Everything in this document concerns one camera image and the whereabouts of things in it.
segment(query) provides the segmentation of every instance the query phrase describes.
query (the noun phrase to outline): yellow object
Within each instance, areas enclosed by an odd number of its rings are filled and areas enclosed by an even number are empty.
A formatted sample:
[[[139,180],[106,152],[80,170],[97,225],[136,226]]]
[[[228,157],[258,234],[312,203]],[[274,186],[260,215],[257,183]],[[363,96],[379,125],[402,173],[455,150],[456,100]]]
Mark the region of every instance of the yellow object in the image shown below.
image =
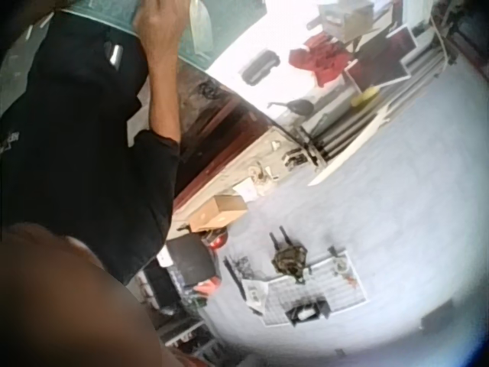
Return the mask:
[[[368,101],[369,99],[375,97],[379,93],[381,88],[378,86],[371,86],[365,92],[363,92],[360,96],[356,96],[351,100],[351,107],[359,107],[363,102]]]

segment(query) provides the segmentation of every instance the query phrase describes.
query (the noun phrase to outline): red cloth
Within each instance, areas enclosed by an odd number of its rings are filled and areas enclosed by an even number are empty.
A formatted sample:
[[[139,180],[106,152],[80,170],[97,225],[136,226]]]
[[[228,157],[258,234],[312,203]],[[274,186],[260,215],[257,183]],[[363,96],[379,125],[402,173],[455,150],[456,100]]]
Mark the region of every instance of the red cloth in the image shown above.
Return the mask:
[[[348,51],[338,43],[332,44],[331,38],[323,32],[312,36],[305,45],[309,51],[290,51],[289,63],[297,69],[313,71],[321,87],[336,79],[351,59]]]

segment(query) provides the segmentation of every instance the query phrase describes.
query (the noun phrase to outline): black tool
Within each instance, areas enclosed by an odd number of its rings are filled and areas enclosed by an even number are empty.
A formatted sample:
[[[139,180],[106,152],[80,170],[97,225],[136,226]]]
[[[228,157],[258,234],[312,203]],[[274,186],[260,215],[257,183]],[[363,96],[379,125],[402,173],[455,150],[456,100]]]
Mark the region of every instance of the black tool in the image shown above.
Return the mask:
[[[241,281],[239,280],[238,276],[236,275],[235,270],[232,268],[231,262],[229,262],[228,258],[224,258],[224,260],[222,261],[222,263],[224,264],[224,266],[226,267],[226,269],[228,269],[229,274],[231,275],[232,280],[238,286],[239,293],[241,294],[241,297],[243,298],[243,300],[246,300],[245,289],[243,288],[243,284],[241,283]]]
[[[277,105],[277,106],[285,106],[291,112],[295,113],[299,116],[311,116],[314,112],[314,105],[306,100],[306,99],[296,99],[295,101],[282,103],[282,102],[270,102],[268,106]]]
[[[244,82],[249,86],[256,86],[265,78],[274,67],[280,65],[280,58],[276,53],[266,50],[258,55],[251,64],[241,73]]]

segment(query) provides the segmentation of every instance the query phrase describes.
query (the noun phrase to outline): red object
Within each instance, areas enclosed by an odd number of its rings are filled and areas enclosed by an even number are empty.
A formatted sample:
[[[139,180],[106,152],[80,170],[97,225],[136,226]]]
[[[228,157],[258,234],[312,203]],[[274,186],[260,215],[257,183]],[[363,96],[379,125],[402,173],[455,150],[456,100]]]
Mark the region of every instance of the red object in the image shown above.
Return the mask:
[[[217,277],[210,278],[207,281],[202,282],[201,284],[197,284],[193,290],[201,293],[206,297],[210,297],[214,294],[218,288],[221,287],[221,279]]]
[[[351,59],[350,53],[338,42],[331,43],[330,36],[325,33],[311,37],[305,45],[309,51],[290,51],[289,63],[297,69],[313,71],[320,87],[336,79]]]

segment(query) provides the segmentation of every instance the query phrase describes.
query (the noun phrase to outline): cardboard box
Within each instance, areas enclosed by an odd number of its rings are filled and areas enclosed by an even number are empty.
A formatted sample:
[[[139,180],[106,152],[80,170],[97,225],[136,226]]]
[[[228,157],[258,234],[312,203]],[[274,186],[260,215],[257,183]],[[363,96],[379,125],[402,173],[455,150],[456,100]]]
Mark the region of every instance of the cardboard box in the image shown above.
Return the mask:
[[[248,211],[241,196],[214,196],[189,218],[192,232],[226,227]]]

